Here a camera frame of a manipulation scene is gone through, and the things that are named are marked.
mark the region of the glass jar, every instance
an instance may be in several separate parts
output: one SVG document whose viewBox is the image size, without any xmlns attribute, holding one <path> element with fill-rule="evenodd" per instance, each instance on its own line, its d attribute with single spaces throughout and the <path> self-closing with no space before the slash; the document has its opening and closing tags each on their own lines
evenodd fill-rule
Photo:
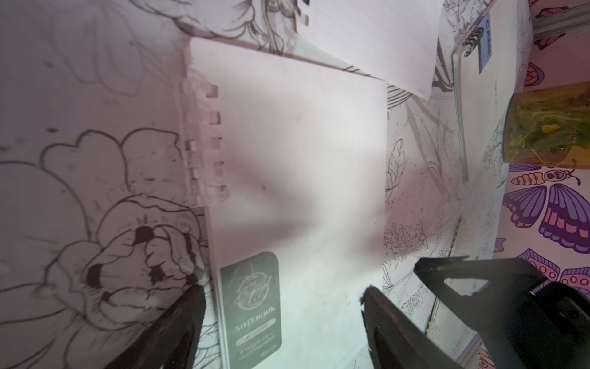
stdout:
<svg viewBox="0 0 590 369">
<path fill-rule="evenodd" d="M 590 81 L 512 96 L 504 162 L 590 169 Z"/>
</svg>

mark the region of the blue sticky note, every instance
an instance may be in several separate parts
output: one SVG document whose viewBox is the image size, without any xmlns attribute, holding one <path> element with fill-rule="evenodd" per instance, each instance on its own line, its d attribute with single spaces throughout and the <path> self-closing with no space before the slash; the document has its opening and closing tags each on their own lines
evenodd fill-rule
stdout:
<svg viewBox="0 0 590 369">
<path fill-rule="evenodd" d="M 480 59 L 480 74 L 483 68 L 486 67 L 487 62 L 491 58 L 491 25 L 490 14 L 487 14 L 477 27 L 483 28 L 483 35 L 479 42 L 479 59 Z"/>
</svg>

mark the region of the tabletop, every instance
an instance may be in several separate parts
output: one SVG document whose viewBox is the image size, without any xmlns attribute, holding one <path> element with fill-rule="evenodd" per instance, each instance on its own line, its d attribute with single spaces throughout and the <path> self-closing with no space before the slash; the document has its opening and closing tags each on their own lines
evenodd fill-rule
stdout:
<svg viewBox="0 0 590 369">
<path fill-rule="evenodd" d="M 171 175 L 181 170 L 171 128 L 177 121 L 173 89 L 183 76 L 189 35 L 364 74 L 299 39 L 293 3 L 2 1 L 0 177 L 9 190 L 0 195 L 0 211 L 5 219 L 19 209 L 27 221 L 0 228 L 8 245 L 0 256 L 0 337 L 10 341 L 0 348 L 0 367 L 102 368 L 133 342 L 189 280 L 173 267 L 165 272 L 174 278 L 158 279 L 153 268 L 134 267 L 134 260 L 148 265 L 149 256 L 116 248 L 130 242 L 149 248 L 158 239 L 145 233 L 150 222 L 198 245 L 208 267 L 203 213 L 192 212 L 188 230 L 186 223 L 167 223 L 165 212 L 188 208 L 179 187 L 154 169 L 165 167 Z M 456 42 L 487 3 L 444 1 L 429 101 L 388 88 L 383 292 L 424 330 L 435 298 L 413 275 L 415 262 L 491 258 L 502 206 L 508 170 L 503 122 L 479 173 L 464 184 L 451 67 Z M 532 44 L 526 0 L 519 0 L 518 17 L 517 88 Z M 115 224 L 115 214 L 129 221 Z M 125 237 L 131 237 L 127 243 Z M 173 237 L 159 239 L 173 249 Z M 156 283 L 158 288 L 143 287 Z M 205 274 L 199 283 L 206 286 L 208 306 L 195 368 L 217 369 L 222 364 L 210 278 Z M 471 281 L 452 283 L 466 292 L 477 288 Z M 112 296 L 121 290 L 142 296 L 140 306 L 116 302 Z M 149 317 L 130 319 L 134 308 Z M 473 334 L 436 306 L 428 335 L 445 353 L 457 358 Z M 371 365 L 361 350 L 348 367 Z"/>
</svg>

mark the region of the notebook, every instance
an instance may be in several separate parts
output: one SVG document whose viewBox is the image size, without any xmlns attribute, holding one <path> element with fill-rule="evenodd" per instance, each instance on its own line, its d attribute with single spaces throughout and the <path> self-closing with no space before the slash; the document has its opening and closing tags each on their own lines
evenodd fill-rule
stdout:
<svg viewBox="0 0 590 369">
<path fill-rule="evenodd" d="M 206 208 L 225 367 L 344 367 L 382 283 L 386 83 L 201 38 L 186 64 L 227 191 Z"/>
<path fill-rule="evenodd" d="M 463 180 L 476 178 L 484 150 L 516 84 L 517 2 L 494 0 L 453 53 Z"/>
</svg>

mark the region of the blank white page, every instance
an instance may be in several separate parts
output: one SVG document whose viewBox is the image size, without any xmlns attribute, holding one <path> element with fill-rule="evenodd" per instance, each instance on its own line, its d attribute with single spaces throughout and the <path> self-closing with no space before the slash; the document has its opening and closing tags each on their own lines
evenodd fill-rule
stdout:
<svg viewBox="0 0 590 369">
<path fill-rule="evenodd" d="M 297 6 L 297 33 L 307 41 L 428 100 L 443 0 L 310 0 Z"/>
<path fill-rule="evenodd" d="M 367 345 L 359 298 L 382 284 L 386 83 L 200 38 L 188 54 L 218 86 L 230 196 L 206 220 L 224 352 L 219 270 L 271 251 L 282 345 L 256 368 L 343 367 Z"/>
</svg>

